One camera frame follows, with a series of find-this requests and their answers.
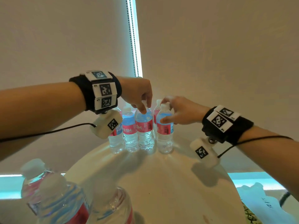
plastic water bottle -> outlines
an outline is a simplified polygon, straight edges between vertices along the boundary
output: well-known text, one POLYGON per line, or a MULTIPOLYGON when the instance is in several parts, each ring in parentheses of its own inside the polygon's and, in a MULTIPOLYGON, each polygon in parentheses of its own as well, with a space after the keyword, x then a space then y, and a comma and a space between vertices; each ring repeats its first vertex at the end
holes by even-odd
POLYGON ((126 149, 129 152, 136 152, 139 150, 139 145, 135 116, 132 112, 132 108, 130 106, 125 106, 122 115, 123 138, 125 140, 126 149))
MULTIPOLYGON (((119 108, 114 108, 121 114, 121 110, 119 108)), ((114 154, 120 153, 124 148, 125 144, 123 141, 123 129, 121 124, 119 124, 115 130, 108 137, 110 143, 110 149, 114 154)))
POLYGON ((25 177, 21 197, 25 199, 32 212, 37 215, 41 198, 36 195, 36 192, 38 192, 42 181, 53 174, 53 171, 47 169, 41 159, 33 159, 21 167, 21 172, 25 177))
POLYGON ((88 224, 134 224, 129 194, 112 180, 96 184, 88 224))
POLYGON ((162 99, 157 100, 157 106, 155 107, 155 109, 152 112, 153 117, 154 117, 154 138, 155 139, 157 139, 157 120, 156 120, 156 117, 157 117, 159 111, 161 110, 161 108, 160 108, 161 102, 162 102, 162 99))
POLYGON ((39 207, 39 224, 85 224, 89 206, 83 189, 67 182, 61 174, 46 178, 39 187, 42 201, 39 207))
POLYGON ((144 150, 151 150, 155 145, 155 139, 152 132, 153 122, 152 113, 147 108, 147 102, 142 101, 147 109, 147 113, 144 115, 139 110, 135 112, 136 128, 139 138, 139 147, 144 150))
POLYGON ((161 104, 161 111, 157 115, 157 144, 158 150, 167 154, 173 150, 173 123, 162 124, 161 119, 166 116, 171 116, 169 103, 161 104))

white tabletop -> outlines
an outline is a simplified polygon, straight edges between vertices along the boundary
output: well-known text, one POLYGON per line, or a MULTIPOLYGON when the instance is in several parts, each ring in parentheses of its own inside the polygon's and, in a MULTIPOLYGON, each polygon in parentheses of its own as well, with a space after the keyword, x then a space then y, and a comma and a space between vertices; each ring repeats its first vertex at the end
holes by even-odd
POLYGON ((131 197, 135 223, 246 223, 240 197, 222 166, 206 169, 189 142, 176 140, 173 153, 156 148, 112 154, 104 143, 81 158, 65 175, 92 200, 97 177, 113 177, 131 197))

hand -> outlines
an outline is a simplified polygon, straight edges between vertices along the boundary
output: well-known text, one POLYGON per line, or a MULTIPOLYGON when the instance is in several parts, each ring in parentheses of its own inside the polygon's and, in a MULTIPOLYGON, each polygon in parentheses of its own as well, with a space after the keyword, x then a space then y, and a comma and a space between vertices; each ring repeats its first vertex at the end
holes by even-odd
POLYGON ((195 122, 202 122, 204 115, 210 110, 209 107, 202 106, 185 97, 167 96, 161 104, 170 102, 170 108, 174 109, 172 116, 167 116, 161 119, 161 123, 175 123, 175 124, 191 124, 195 122))
POLYGON ((146 100, 148 108, 152 105, 152 86, 150 81, 144 78, 116 77, 121 83, 121 97, 131 104, 133 108, 137 108, 142 114, 146 114, 147 110, 141 101, 146 100))

cable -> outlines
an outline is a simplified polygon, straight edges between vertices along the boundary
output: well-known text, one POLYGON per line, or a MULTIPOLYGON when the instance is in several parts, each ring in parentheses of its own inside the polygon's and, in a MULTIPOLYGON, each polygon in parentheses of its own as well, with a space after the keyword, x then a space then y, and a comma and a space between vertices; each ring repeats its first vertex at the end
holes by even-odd
POLYGON ((35 133, 35 134, 29 134, 29 135, 24 135, 24 136, 19 136, 19 137, 3 138, 3 139, 0 139, 0 143, 9 142, 9 141, 18 140, 18 139, 24 139, 24 138, 28 138, 28 137, 36 137, 36 136, 41 136, 41 135, 50 134, 50 133, 56 133, 59 131, 64 131, 64 130, 67 130, 70 128, 79 127, 79 126, 83 126, 83 125, 91 125, 93 127, 96 127, 96 125, 94 125, 92 123, 81 123, 81 124, 73 125, 70 127, 66 127, 66 128, 62 128, 62 129, 58 129, 58 130, 54 130, 54 131, 49 131, 49 132, 44 132, 44 133, 35 133))
POLYGON ((223 156, 224 153, 226 153, 228 150, 230 150, 231 148, 237 146, 237 145, 241 145, 241 144, 245 144, 247 142, 253 142, 253 141, 257 141, 257 140, 262 140, 262 139, 268 139, 268 138, 286 138, 286 139, 291 139, 293 140, 292 138, 290 137, 287 137, 287 136, 281 136, 281 135, 273 135, 273 136, 266 136, 266 137, 258 137, 258 138, 252 138, 252 139, 248 139, 248 140, 245 140, 245 141, 242 141, 242 142, 238 142, 237 144, 235 145, 232 145, 230 146, 227 150, 225 150, 223 153, 219 154, 217 156, 217 158, 220 158, 223 156))
MULTIPOLYGON (((252 139, 248 139, 248 140, 245 140, 245 141, 242 141, 242 142, 239 142, 239 143, 237 143, 237 144, 235 144, 235 145, 230 146, 230 147, 229 147, 228 149, 226 149, 224 152, 222 152, 221 154, 219 154, 219 155, 217 156, 217 158, 222 157, 227 151, 229 151, 231 148, 233 148, 233 147, 235 147, 235 146, 237 146, 237 145, 245 144, 245 143, 247 143, 247 142, 258 141, 258 140, 262 140, 262 139, 268 139, 268 138, 286 138, 286 139, 291 139, 291 140, 293 140, 293 139, 290 138, 290 137, 282 136, 282 135, 273 135, 273 136, 266 136, 266 137, 252 138, 252 139)), ((290 195, 291 195, 290 192, 287 191, 287 192, 281 197, 281 199, 279 200, 279 205, 280 205, 280 207, 283 206, 283 204, 285 203, 286 199, 288 199, 288 197, 289 197, 290 195)))
POLYGON ((284 195, 282 195, 281 199, 279 200, 280 207, 282 207, 284 205, 286 199, 288 199, 290 195, 291 194, 288 191, 284 195))

wristband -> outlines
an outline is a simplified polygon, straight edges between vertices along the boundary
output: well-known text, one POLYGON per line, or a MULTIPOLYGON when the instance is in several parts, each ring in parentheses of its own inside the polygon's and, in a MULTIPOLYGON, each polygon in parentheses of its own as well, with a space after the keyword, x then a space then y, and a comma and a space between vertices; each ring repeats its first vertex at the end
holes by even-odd
POLYGON ((96 114, 117 107, 117 98, 122 89, 119 80, 110 72, 86 71, 84 74, 70 78, 78 85, 85 99, 86 110, 96 114))
POLYGON ((213 139, 235 145, 241 135, 253 126, 253 122, 241 117, 222 105, 210 109, 202 120, 202 131, 213 139))

